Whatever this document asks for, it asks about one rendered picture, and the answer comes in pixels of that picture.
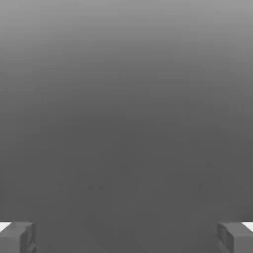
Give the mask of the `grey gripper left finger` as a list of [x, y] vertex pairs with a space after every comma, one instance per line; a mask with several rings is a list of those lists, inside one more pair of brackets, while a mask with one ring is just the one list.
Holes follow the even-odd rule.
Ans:
[[0, 253], [37, 253], [36, 224], [0, 222]]

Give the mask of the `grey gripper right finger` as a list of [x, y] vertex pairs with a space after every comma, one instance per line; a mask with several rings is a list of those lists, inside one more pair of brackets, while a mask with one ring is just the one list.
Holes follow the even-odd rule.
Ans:
[[219, 222], [216, 232], [220, 253], [253, 253], [253, 222]]

